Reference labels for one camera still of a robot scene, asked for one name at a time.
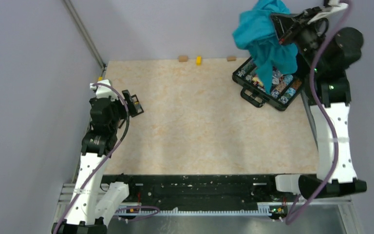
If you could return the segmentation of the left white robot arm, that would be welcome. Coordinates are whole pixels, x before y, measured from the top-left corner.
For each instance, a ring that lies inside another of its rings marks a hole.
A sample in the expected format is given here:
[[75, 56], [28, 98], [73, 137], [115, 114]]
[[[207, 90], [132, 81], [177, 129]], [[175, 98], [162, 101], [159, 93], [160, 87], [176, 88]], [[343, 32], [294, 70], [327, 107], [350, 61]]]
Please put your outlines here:
[[108, 161], [130, 127], [131, 95], [119, 93], [108, 79], [90, 84], [90, 125], [82, 140], [79, 171], [70, 203], [54, 223], [54, 234], [105, 234], [115, 210], [135, 199], [135, 186], [114, 182], [100, 201], [101, 180]]

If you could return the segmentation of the teal t-shirt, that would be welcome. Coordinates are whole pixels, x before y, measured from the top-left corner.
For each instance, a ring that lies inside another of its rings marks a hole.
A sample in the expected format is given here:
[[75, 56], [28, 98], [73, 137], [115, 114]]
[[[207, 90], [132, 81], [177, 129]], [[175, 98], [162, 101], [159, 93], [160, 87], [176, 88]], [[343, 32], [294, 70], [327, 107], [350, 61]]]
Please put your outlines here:
[[260, 0], [251, 10], [239, 14], [238, 27], [232, 33], [236, 47], [250, 53], [256, 73], [266, 86], [272, 83], [273, 67], [285, 75], [298, 68], [298, 48], [295, 44], [279, 44], [271, 13], [290, 14], [290, 10], [281, 0]]

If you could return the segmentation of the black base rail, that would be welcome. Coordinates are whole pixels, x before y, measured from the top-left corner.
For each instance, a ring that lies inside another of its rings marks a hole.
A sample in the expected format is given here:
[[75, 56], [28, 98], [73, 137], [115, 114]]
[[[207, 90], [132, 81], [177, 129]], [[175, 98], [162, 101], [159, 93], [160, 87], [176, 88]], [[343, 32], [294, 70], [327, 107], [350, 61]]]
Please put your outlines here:
[[292, 193], [279, 192], [274, 174], [255, 175], [105, 175], [103, 184], [129, 186], [125, 202], [161, 211], [252, 211], [263, 202], [291, 204]]

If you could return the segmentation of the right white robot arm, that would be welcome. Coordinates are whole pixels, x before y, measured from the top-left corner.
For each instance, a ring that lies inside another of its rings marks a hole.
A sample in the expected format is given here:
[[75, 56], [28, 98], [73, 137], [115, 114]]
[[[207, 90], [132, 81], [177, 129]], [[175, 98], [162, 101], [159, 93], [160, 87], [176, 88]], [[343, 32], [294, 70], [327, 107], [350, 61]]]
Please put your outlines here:
[[282, 174], [266, 187], [266, 195], [279, 201], [286, 192], [304, 198], [328, 198], [363, 193], [365, 181], [358, 179], [352, 164], [348, 115], [351, 103], [346, 70], [362, 55], [363, 34], [344, 27], [320, 32], [321, 24], [347, 4], [315, 7], [299, 14], [273, 13], [270, 19], [281, 45], [295, 44], [299, 50], [295, 76], [305, 82], [307, 112], [318, 148], [315, 175]]

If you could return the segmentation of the left tan wooden block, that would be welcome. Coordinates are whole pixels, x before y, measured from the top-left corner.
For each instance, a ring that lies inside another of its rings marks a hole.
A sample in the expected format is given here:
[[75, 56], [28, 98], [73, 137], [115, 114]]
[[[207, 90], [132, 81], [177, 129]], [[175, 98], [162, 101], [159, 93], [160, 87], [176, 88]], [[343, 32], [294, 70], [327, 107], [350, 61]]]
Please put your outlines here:
[[188, 56], [186, 56], [186, 55], [180, 55], [178, 57], [178, 61], [179, 62], [187, 62], [188, 61]]

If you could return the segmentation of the black box with grey brooch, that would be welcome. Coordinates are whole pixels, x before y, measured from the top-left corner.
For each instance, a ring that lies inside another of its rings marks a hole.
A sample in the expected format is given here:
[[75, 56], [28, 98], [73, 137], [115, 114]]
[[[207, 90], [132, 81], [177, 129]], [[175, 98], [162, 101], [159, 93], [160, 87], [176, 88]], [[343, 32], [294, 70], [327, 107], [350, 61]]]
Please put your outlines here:
[[128, 90], [123, 90], [122, 94], [124, 96], [124, 99], [126, 101], [129, 115], [131, 117], [138, 116], [142, 113], [144, 113], [144, 109], [142, 108], [142, 105], [137, 97], [137, 95], [131, 95]]

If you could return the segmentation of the black carrying case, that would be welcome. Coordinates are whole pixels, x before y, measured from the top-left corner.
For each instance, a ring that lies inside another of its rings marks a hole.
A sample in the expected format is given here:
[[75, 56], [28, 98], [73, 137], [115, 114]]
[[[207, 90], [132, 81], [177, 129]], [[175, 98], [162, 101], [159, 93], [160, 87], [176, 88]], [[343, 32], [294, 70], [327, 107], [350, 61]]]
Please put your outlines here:
[[283, 112], [303, 89], [302, 79], [284, 75], [276, 67], [273, 67], [272, 83], [268, 86], [262, 83], [256, 71], [254, 60], [249, 58], [232, 73], [232, 80], [242, 86], [241, 98], [256, 108], [269, 104]]

